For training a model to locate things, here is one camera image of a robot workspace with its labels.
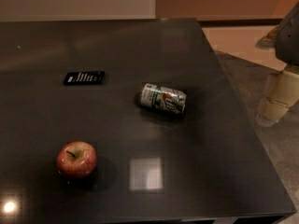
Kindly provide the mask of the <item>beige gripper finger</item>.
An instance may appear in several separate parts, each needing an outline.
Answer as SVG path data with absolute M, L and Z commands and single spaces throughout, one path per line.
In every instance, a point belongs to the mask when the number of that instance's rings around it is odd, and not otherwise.
M 278 123 L 299 101 L 299 68 L 271 73 L 265 83 L 256 122 L 262 127 Z

